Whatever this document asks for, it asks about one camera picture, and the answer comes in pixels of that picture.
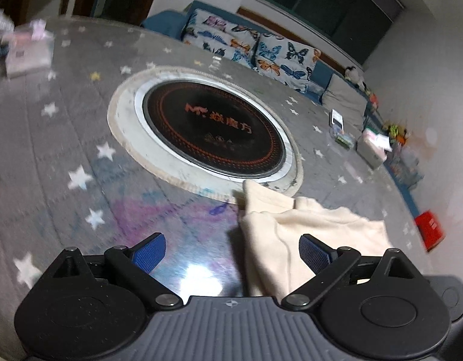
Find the cream sweatshirt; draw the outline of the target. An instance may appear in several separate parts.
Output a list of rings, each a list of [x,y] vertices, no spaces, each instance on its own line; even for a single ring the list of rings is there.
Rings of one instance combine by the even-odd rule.
[[[288,197],[254,181],[243,183],[248,291],[282,300],[325,268],[339,247],[382,256],[392,247],[386,224],[345,207],[326,209],[309,197]]]

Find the red plastic stool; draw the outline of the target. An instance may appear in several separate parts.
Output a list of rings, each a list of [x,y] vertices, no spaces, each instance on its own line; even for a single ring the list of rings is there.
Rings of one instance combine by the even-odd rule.
[[[439,220],[433,212],[427,210],[415,218],[427,252],[435,248],[445,237]]]

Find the grey star-patterned table cover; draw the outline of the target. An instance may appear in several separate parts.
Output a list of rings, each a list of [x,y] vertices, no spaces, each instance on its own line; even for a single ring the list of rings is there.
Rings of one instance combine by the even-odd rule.
[[[198,77],[272,119],[285,153],[261,182],[386,224],[392,245],[431,266],[384,169],[329,133],[325,108],[252,69],[173,38],[104,20],[54,19],[52,67],[7,78],[0,64],[0,356],[23,349],[14,313],[66,247],[102,253],[165,235],[156,278],[182,298],[246,291],[242,180],[166,147],[139,102],[152,80]]]

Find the white tissue box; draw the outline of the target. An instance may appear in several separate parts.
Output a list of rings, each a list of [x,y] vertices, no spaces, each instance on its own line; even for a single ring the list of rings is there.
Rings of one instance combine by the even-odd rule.
[[[357,141],[356,151],[373,170],[376,170],[386,161],[387,153],[392,152],[390,138],[366,128]]]

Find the clear plastic storage bin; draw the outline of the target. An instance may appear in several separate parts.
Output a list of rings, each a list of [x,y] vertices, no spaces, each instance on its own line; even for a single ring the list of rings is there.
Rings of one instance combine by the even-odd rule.
[[[408,190],[415,189],[424,178],[419,159],[409,147],[395,146],[387,157],[386,165],[395,179]]]

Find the small white card box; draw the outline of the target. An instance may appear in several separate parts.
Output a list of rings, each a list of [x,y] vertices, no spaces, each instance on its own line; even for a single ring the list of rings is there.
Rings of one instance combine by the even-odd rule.
[[[339,131],[344,129],[343,116],[335,109],[332,109],[329,113],[329,125]]]

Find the yellow orange plush toys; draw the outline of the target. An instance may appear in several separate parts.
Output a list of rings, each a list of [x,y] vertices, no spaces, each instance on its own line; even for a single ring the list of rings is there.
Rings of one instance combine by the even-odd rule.
[[[386,122],[382,130],[389,137],[391,144],[404,146],[408,140],[408,130],[402,125]]]

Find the round black induction cooktop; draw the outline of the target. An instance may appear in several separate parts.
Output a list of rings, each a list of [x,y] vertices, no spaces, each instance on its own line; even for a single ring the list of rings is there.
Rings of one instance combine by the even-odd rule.
[[[134,108],[152,139],[211,174],[275,182],[292,170],[284,127],[244,91],[222,82],[149,79],[137,89]]]

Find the blue sofa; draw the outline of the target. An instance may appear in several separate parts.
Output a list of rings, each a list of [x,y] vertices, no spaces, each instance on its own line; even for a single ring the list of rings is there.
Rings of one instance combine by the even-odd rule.
[[[332,77],[340,72],[322,59],[322,53],[315,47],[275,35],[263,27],[237,14],[221,10],[205,2],[193,1],[184,11],[167,10],[149,16],[142,23],[144,29],[161,33],[178,41],[196,44],[214,54],[227,55],[225,44],[233,49],[231,60],[250,69],[259,69],[260,62],[267,62],[265,54],[283,46],[292,45],[308,50],[314,61],[305,65],[307,83],[297,89],[311,101],[322,103],[322,93]],[[265,41],[278,41],[278,46],[266,46]]]

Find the grey plain cushion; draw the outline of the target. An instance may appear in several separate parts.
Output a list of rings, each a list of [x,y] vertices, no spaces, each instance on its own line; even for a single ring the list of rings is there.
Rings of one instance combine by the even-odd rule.
[[[345,122],[354,126],[357,130],[363,130],[368,101],[354,87],[335,73],[323,92],[321,101],[328,111],[336,110],[343,116]]]

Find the black white plush toy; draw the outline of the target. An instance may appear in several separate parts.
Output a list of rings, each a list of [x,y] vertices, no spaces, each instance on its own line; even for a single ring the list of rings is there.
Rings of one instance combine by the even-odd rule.
[[[345,69],[344,77],[347,81],[349,81],[355,88],[365,92],[367,86],[363,80],[363,76],[357,70],[355,66],[349,66]]]

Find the right butterfly pillow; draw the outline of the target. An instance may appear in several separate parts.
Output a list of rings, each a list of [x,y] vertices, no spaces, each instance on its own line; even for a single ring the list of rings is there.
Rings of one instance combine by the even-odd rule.
[[[321,50],[315,47],[263,33],[258,40],[254,62],[260,74],[305,94],[320,57]]]

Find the butterfly pillow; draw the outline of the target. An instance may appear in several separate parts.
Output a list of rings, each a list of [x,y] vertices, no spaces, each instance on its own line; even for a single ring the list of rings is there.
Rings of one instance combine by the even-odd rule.
[[[182,41],[251,69],[259,36],[254,29],[196,9],[184,28]]]
[[[315,47],[263,33],[258,40],[254,62],[260,74],[305,94],[320,57],[321,50]]]

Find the left butterfly pillow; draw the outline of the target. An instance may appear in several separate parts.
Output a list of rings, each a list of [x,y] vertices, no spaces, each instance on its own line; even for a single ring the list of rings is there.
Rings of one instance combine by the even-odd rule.
[[[251,69],[259,36],[254,29],[196,9],[184,28],[182,41]]]

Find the pink tissue pack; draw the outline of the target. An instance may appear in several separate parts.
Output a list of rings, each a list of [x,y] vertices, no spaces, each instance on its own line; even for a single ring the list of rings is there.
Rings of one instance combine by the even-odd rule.
[[[46,30],[46,24],[42,19],[33,20],[2,37],[1,42],[8,46],[5,73],[9,79],[51,69],[55,36]]]

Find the dark window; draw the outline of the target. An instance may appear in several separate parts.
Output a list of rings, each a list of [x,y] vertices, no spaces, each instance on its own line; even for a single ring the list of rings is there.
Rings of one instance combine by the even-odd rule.
[[[399,0],[265,0],[364,63],[403,11]]]

